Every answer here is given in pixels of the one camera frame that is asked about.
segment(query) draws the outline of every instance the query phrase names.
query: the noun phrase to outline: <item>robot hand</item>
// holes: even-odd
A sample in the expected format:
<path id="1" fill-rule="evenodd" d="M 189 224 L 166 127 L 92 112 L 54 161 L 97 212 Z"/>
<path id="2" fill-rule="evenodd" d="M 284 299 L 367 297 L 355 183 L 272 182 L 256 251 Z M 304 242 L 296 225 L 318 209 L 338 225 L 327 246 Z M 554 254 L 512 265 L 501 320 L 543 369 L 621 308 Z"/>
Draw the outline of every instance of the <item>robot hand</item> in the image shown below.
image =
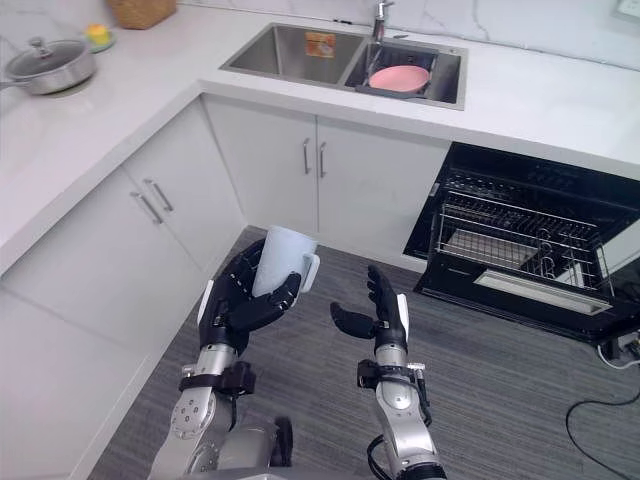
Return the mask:
<path id="1" fill-rule="evenodd" d="M 200 348 L 222 343 L 240 355 L 250 332 L 277 320 L 293 306 L 301 282 L 295 272 L 272 293 L 251 294 L 263 247 L 264 240 L 255 242 L 231 260 L 215 282 L 209 281 L 198 315 Z"/>
<path id="2" fill-rule="evenodd" d="M 408 325 L 403 317 L 408 318 L 408 313 L 404 295 L 396 295 L 389 280 L 378 267 L 369 265 L 368 276 L 369 298 L 376 305 L 378 320 L 344 310 L 336 302 L 331 304 L 331 317 L 344 333 L 358 338 L 375 337 L 376 350 L 382 345 L 396 344 L 406 352 Z"/>

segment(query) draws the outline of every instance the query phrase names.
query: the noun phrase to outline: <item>faucet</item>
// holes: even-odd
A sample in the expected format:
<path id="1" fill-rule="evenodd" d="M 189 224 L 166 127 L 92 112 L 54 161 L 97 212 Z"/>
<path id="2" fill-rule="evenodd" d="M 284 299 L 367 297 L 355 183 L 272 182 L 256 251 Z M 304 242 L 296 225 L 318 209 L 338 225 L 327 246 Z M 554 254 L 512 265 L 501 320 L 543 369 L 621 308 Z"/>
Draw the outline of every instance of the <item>faucet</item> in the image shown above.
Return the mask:
<path id="1" fill-rule="evenodd" d="M 387 19 L 387 8 L 393 5 L 395 2 L 378 2 L 376 18 L 373 23 L 373 40 L 380 45 L 384 38 L 384 22 Z"/>

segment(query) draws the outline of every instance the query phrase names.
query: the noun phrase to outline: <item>marble backsplash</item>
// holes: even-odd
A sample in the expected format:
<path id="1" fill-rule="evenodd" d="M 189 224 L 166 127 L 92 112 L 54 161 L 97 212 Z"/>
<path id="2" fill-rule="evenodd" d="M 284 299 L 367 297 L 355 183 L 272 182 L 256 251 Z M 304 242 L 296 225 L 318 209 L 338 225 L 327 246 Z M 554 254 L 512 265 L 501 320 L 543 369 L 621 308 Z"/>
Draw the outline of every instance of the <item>marble backsplash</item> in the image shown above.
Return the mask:
<path id="1" fill-rule="evenodd" d="M 372 24 L 376 0 L 181 0 L 180 3 Z M 395 0 L 389 25 L 489 40 L 640 69 L 640 19 L 617 0 Z"/>
<path id="2" fill-rule="evenodd" d="M 179 0 L 181 4 L 372 24 L 376 0 Z M 389 26 L 488 40 L 640 69 L 640 20 L 617 0 L 395 0 Z M 27 40 L 70 38 L 115 21 L 105 0 L 0 0 L 0 65 Z"/>

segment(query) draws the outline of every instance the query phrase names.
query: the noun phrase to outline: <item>pot lid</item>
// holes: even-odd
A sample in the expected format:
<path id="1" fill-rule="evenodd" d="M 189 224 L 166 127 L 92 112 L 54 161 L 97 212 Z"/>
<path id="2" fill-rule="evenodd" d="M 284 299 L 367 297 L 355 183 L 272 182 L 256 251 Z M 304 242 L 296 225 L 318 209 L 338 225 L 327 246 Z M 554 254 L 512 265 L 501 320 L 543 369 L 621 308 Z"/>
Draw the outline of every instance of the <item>pot lid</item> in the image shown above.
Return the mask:
<path id="1" fill-rule="evenodd" d="M 73 62 L 87 48 L 80 40 L 58 40 L 44 43 L 40 37 L 32 38 L 32 50 L 22 52 L 5 67 L 8 77 L 18 80 L 42 75 Z"/>

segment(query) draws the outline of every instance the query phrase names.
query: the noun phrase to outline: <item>sponge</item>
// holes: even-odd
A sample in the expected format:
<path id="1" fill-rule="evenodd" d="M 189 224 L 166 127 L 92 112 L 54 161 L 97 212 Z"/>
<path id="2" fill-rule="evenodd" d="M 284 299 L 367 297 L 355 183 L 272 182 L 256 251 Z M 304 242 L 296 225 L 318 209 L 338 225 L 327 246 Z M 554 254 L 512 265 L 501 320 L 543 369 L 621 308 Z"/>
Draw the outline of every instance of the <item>sponge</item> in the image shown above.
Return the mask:
<path id="1" fill-rule="evenodd" d="M 111 35 L 109 34 L 107 27 L 100 25 L 99 23 L 92 23 L 89 25 L 85 30 L 85 34 L 94 45 L 106 45 L 111 39 Z"/>

